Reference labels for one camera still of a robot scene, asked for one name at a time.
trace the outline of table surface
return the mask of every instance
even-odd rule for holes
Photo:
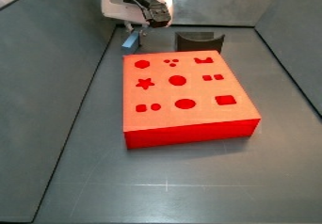
[[[174,26],[150,30],[138,54],[174,51],[176,31],[226,34],[254,136],[127,151],[119,28],[35,222],[321,222],[321,119],[267,46],[251,28]]]

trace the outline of shape sorter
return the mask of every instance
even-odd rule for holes
[[[128,149],[251,136],[261,115],[216,51],[123,58]]]

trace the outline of circular hole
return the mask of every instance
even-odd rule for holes
[[[136,68],[146,69],[150,67],[150,62],[146,60],[140,60],[135,63]]]
[[[162,109],[162,106],[160,106],[159,104],[152,104],[152,105],[151,105],[151,109],[152,109],[154,111],[158,111],[158,110]]]
[[[186,84],[186,78],[179,75],[174,75],[168,78],[168,82],[174,86],[182,86]]]
[[[190,109],[196,105],[195,101],[190,99],[180,99],[175,102],[175,106],[180,109]]]

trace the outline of red shape sorter box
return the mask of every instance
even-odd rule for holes
[[[261,115],[216,51],[123,59],[128,149],[251,136]]]

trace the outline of star-shaped hole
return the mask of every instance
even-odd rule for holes
[[[147,90],[150,86],[155,86],[155,84],[151,81],[151,78],[139,79],[139,83],[136,84],[136,87],[143,87],[143,89]]]

